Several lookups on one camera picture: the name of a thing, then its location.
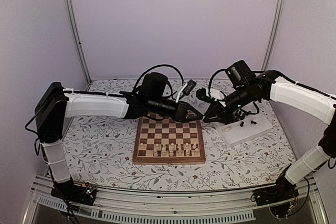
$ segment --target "table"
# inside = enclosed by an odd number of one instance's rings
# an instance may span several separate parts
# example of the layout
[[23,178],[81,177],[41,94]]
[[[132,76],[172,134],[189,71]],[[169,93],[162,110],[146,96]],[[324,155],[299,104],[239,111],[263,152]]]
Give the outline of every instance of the table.
[[[208,104],[195,92],[208,80],[195,80],[196,88],[183,99],[205,112]],[[170,80],[173,89],[180,80]],[[90,91],[131,91],[135,80],[98,80]],[[213,88],[225,94],[233,91],[228,80],[215,80]],[[74,180],[100,186],[161,191],[204,191],[244,188],[273,183],[281,171],[295,161],[291,146],[269,102],[258,104],[273,125],[254,140],[227,148],[212,123],[203,123],[206,163],[204,165],[134,165],[132,154],[138,120],[106,116],[79,116],[73,119],[64,138],[66,160]]]

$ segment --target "white chess piece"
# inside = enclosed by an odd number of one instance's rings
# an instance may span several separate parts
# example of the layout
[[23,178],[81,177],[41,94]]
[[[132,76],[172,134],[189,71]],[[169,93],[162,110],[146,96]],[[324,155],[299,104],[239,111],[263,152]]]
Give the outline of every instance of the white chess piece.
[[161,156],[165,156],[167,155],[167,147],[166,145],[162,145],[162,149],[161,149]]
[[182,156],[182,147],[181,147],[181,145],[179,144],[179,146],[177,148],[178,148],[177,155],[178,156]]
[[169,155],[170,156],[174,155],[174,143],[172,143],[171,145],[169,145]]
[[153,154],[154,154],[154,157],[157,157],[159,154],[158,154],[158,151],[157,151],[157,149],[156,148],[154,148],[154,150],[153,150]]

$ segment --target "robotic arm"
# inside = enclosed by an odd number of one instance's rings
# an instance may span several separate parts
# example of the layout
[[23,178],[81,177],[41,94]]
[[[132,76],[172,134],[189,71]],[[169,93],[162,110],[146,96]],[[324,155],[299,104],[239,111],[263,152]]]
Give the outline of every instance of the robotic arm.
[[244,61],[238,61],[225,69],[235,91],[228,96],[212,90],[199,89],[197,97],[210,103],[204,122],[238,121],[236,113],[243,106],[265,99],[288,104],[305,111],[327,124],[323,138],[300,159],[289,165],[276,180],[274,187],[257,189],[254,197],[257,205],[266,205],[298,196],[296,183],[315,172],[329,159],[336,157],[336,98],[294,82],[279,71],[265,71],[256,76]]
[[[46,164],[54,180],[52,195],[65,200],[92,205],[95,186],[84,183],[74,184],[66,163],[62,147],[62,128],[64,118],[80,115],[111,116],[113,118],[136,119],[147,116],[149,112],[168,116],[177,122],[200,120],[200,114],[190,104],[183,101],[169,100],[163,93],[167,77],[160,73],[147,74],[135,91],[109,94],[66,89],[61,83],[54,82],[35,108],[37,135]],[[196,83],[190,80],[183,84],[182,93],[188,95]],[[189,111],[196,116],[190,117]]]

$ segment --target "chessboard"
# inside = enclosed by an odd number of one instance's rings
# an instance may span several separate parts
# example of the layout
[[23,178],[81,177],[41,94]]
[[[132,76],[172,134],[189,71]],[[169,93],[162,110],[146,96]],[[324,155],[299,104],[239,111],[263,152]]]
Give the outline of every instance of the chessboard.
[[[157,114],[148,116],[160,119]],[[178,123],[165,118],[139,118],[133,162],[136,165],[199,165],[205,163],[200,121]]]

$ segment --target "purple wall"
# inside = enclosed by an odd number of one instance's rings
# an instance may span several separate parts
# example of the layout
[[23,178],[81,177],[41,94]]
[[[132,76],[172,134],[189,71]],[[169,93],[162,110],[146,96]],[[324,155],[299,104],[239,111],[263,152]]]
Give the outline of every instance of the purple wall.
[[239,59],[261,68],[276,0],[73,0],[73,5],[93,79],[136,78],[158,63],[174,64],[186,77],[209,78]]
[[24,130],[51,82],[85,87],[64,0],[0,0],[0,223],[17,224],[36,173],[45,171]]
[[[269,69],[336,94],[336,0],[286,0]],[[321,139],[319,120],[292,107],[275,104],[297,157]],[[314,175],[330,223],[336,223],[336,173],[326,166]]]

